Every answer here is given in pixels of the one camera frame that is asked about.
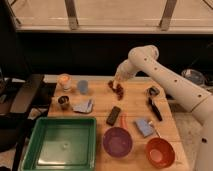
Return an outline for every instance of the sponge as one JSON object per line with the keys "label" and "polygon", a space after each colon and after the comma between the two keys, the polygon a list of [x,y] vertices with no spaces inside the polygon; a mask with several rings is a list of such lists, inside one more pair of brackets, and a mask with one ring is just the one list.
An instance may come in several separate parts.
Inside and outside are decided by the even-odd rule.
{"label": "sponge", "polygon": [[154,133],[153,127],[150,126],[149,123],[147,123],[147,121],[145,119],[142,119],[142,118],[137,119],[135,121],[135,123],[144,137],[147,137]]}

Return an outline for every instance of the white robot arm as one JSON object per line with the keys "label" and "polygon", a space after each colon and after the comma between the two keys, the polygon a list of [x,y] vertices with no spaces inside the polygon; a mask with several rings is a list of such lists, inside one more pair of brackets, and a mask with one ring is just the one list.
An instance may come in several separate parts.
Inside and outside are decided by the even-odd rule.
{"label": "white robot arm", "polygon": [[133,78],[143,71],[159,83],[178,103],[203,125],[194,171],[213,171],[213,96],[205,89],[159,64],[158,49],[153,45],[133,48],[128,59],[117,68],[116,81]]}

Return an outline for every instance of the chair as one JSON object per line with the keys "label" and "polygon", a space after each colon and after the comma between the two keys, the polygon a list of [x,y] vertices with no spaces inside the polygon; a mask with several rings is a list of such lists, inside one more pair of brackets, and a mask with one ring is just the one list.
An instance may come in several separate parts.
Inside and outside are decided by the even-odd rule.
{"label": "chair", "polygon": [[26,118],[14,118],[10,115],[0,117],[0,152],[15,147],[12,171],[17,171],[25,144],[25,139],[30,137],[35,121]]}
{"label": "chair", "polygon": [[[26,138],[30,138],[36,120],[41,116],[47,115],[51,102],[50,97],[54,92],[55,85],[56,84],[51,84],[49,88],[47,84],[43,83],[42,88],[37,93],[38,96],[33,100],[30,110],[26,113],[14,114],[9,112],[20,85],[16,85],[16,89],[9,88],[10,91],[7,91],[8,99],[0,104],[0,113],[6,113],[0,115],[0,152],[5,152],[15,147],[12,171],[17,171],[19,168],[25,140]],[[40,106],[45,107],[47,110],[35,119],[29,119],[28,116],[31,109]],[[0,167],[0,171],[5,170],[9,169],[4,166]]]}

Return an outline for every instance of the wooden table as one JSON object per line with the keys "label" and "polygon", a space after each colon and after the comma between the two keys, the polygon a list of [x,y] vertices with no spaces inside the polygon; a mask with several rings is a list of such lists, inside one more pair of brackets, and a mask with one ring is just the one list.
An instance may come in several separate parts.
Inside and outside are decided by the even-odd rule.
{"label": "wooden table", "polygon": [[[181,139],[163,89],[151,79],[145,81],[128,81],[122,84],[125,90],[124,98],[123,100],[118,101],[116,95],[112,93],[112,90],[108,87],[108,81],[109,80],[89,80],[89,92],[87,95],[81,95],[77,90],[76,80],[73,80],[72,89],[69,92],[62,91],[61,87],[57,85],[48,116],[84,116],[84,114],[74,113],[72,109],[66,111],[61,110],[57,99],[62,95],[69,96],[71,105],[80,103],[89,98],[94,100],[93,111],[86,116],[94,116],[97,119],[96,171],[158,170],[149,163],[144,151],[148,140],[157,135],[154,134],[144,138],[134,123],[136,119],[141,117],[151,119],[161,137],[172,144],[176,153],[174,164],[162,170],[188,171],[189,166],[182,147]],[[162,114],[162,122],[159,122],[156,119],[156,116],[146,103],[146,89],[153,85],[160,89],[160,94],[155,98],[155,103]],[[120,107],[122,113],[127,115],[126,122],[128,131],[133,139],[132,151],[124,158],[113,158],[109,156],[102,145],[103,134],[110,128],[110,126],[106,124],[106,118],[113,106]]]}

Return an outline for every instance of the light blue cup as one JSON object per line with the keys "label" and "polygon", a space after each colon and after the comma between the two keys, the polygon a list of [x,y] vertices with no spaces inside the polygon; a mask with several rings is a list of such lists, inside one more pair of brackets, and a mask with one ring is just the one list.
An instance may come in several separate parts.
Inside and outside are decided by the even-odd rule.
{"label": "light blue cup", "polygon": [[88,92],[88,81],[80,80],[77,84],[77,89],[80,91],[81,94],[87,94],[87,92]]}

